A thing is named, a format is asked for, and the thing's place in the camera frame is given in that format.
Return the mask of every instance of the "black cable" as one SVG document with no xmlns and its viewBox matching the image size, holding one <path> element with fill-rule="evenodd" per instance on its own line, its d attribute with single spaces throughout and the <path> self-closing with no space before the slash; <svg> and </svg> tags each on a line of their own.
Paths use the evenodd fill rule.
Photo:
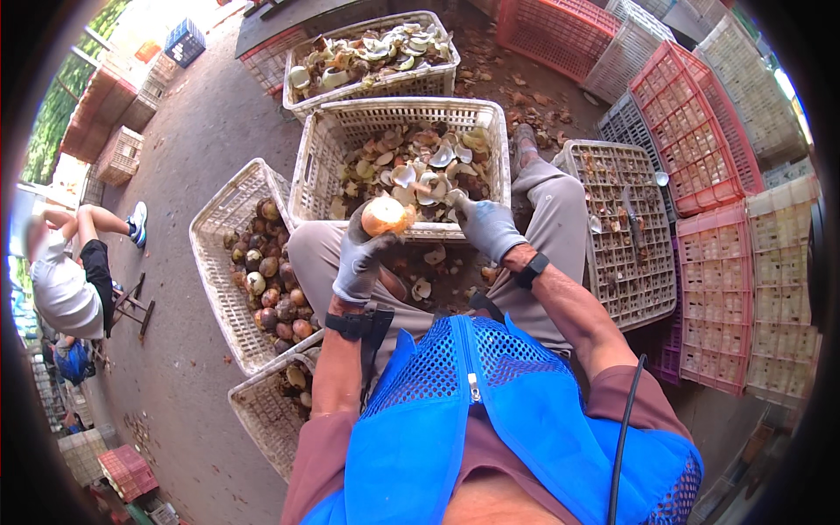
<svg viewBox="0 0 840 525">
<path fill-rule="evenodd" d="M 627 406 L 624 407 L 624 419 L 622 429 L 618 432 L 618 446 L 616 447 L 616 462 L 612 466 L 612 483 L 610 486 L 610 508 L 606 514 L 607 525 L 615 525 L 616 510 L 618 508 L 618 480 L 622 473 L 622 456 L 624 455 L 624 439 L 627 437 L 627 426 L 630 423 L 630 411 L 633 409 L 633 401 L 636 399 L 636 387 L 638 380 L 642 377 L 642 368 L 648 360 L 647 354 L 638 356 L 636 375 L 633 376 L 633 383 L 630 385 L 630 393 L 627 394 Z"/>
</svg>

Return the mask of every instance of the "sneaker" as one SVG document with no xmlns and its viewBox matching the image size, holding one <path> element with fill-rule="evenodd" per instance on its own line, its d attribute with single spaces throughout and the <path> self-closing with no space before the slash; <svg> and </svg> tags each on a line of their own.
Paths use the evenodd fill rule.
<svg viewBox="0 0 840 525">
<path fill-rule="evenodd" d="M 137 206 L 134 207 L 134 213 L 126 221 L 132 230 L 129 238 L 137 244 L 138 248 L 146 246 L 146 218 L 148 213 L 149 210 L 146 208 L 146 203 L 138 201 Z"/>
</svg>

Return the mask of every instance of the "gray work glove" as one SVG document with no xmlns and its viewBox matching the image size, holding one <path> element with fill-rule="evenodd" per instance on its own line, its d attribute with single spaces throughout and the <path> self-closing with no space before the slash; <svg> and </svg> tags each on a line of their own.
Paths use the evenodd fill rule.
<svg viewBox="0 0 840 525">
<path fill-rule="evenodd" d="M 379 258 L 394 244 L 402 240 L 393 232 L 371 238 L 362 229 L 362 212 L 365 202 L 350 217 L 350 224 L 341 239 L 339 275 L 333 282 L 333 293 L 339 299 L 364 306 L 379 278 Z"/>
<path fill-rule="evenodd" d="M 464 236 L 481 253 L 496 263 L 510 248 L 527 243 L 527 239 L 513 225 L 511 209 L 493 201 L 472 201 L 463 192 L 453 190 L 453 205 L 458 214 L 458 225 Z"/>
</svg>

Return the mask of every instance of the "green tree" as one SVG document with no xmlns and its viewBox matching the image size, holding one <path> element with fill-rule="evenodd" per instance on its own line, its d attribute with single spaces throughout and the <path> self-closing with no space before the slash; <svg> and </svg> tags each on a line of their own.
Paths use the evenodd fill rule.
<svg viewBox="0 0 840 525">
<path fill-rule="evenodd" d="M 117 26 L 117 18 L 130 3 L 131 0 L 110 0 L 88 27 L 107 39 Z M 80 35 L 76 47 L 91 56 L 100 50 L 99 43 L 84 33 Z M 61 87 L 59 81 L 80 97 L 92 74 L 93 66 L 72 53 L 68 53 L 61 62 L 35 117 L 24 168 L 20 173 L 21 180 L 38 184 L 50 182 L 58 163 L 61 137 L 76 108 L 76 99 Z"/>
</svg>

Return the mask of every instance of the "blue plastic crate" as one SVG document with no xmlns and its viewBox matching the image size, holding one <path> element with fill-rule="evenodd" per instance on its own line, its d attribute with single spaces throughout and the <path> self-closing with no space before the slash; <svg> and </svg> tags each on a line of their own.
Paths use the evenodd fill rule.
<svg viewBox="0 0 840 525">
<path fill-rule="evenodd" d="M 166 37 L 164 52 L 181 67 L 189 66 L 204 50 L 204 33 L 189 18 L 178 24 Z"/>
</svg>

